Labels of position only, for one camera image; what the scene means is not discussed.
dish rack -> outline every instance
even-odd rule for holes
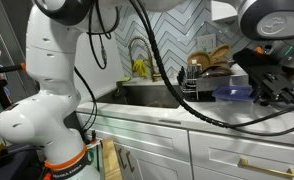
[[[247,74],[189,79],[184,67],[181,67],[177,80],[183,94],[194,94],[197,101],[199,101],[200,92],[212,92],[222,86],[248,86],[249,84]]]

gold cabinet handle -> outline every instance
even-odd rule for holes
[[[123,166],[124,169],[126,169],[127,164],[124,163],[123,158],[121,157],[121,152],[122,152],[122,151],[123,151],[123,149],[122,149],[122,148],[119,148],[119,149],[118,149],[118,154],[119,154],[119,158],[120,158],[121,165]]]
[[[131,171],[131,172],[134,172],[135,167],[132,167],[132,166],[131,166],[131,162],[130,162],[130,159],[129,159],[129,155],[130,155],[130,151],[128,151],[128,152],[126,153],[126,157],[127,157],[128,163],[129,163],[130,171]]]
[[[272,170],[272,169],[267,169],[267,168],[262,168],[262,167],[250,165],[248,160],[244,159],[244,158],[240,158],[239,164],[243,167],[247,167],[250,169],[254,169],[254,170],[258,170],[258,171],[262,171],[262,172],[267,172],[267,173],[275,174],[278,176],[285,176],[285,177],[294,178],[294,169],[292,169],[292,168],[289,168],[287,172],[276,171],[276,170]]]

stainless steel sink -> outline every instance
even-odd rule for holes
[[[124,86],[124,88],[126,89],[124,95],[115,97],[113,91],[98,98],[97,102],[172,109],[179,107],[179,103],[165,85]],[[174,88],[181,95],[180,87],[177,85]]]

kitchen counter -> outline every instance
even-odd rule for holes
[[[159,84],[151,83],[149,80],[143,80],[137,83],[131,83],[131,85],[163,85],[163,82]],[[217,107],[220,104],[215,102],[212,103],[191,103],[187,102],[198,112],[209,116],[211,118],[228,122],[230,124],[237,124],[248,122],[252,119],[257,119],[269,115],[273,112],[277,112],[272,107],[261,107],[255,105],[253,113],[255,115],[248,115],[248,117],[238,115],[237,113],[218,113]],[[236,132],[234,130],[224,129],[210,125],[200,119],[194,117],[187,112],[183,107],[177,109],[166,109],[166,108],[152,108],[152,107],[141,107],[141,106],[129,106],[129,105],[117,105],[117,104],[106,104],[97,103],[98,114],[100,116],[108,116],[114,118],[128,119],[131,121],[143,122],[156,124],[161,126],[176,127],[186,130],[202,131],[208,133],[226,134],[231,136],[241,136],[251,139],[259,139],[268,142],[282,143],[294,145],[294,132],[277,137],[259,137],[252,136],[243,133]],[[91,102],[84,103],[78,106],[77,112],[79,113],[91,113],[93,104]],[[258,123],[256,125],[246,127],[247,130],[256,132],[279,132],[284,131],[294,126],[294,112],[285,114],[283,116],[274,118],[267,122]]]

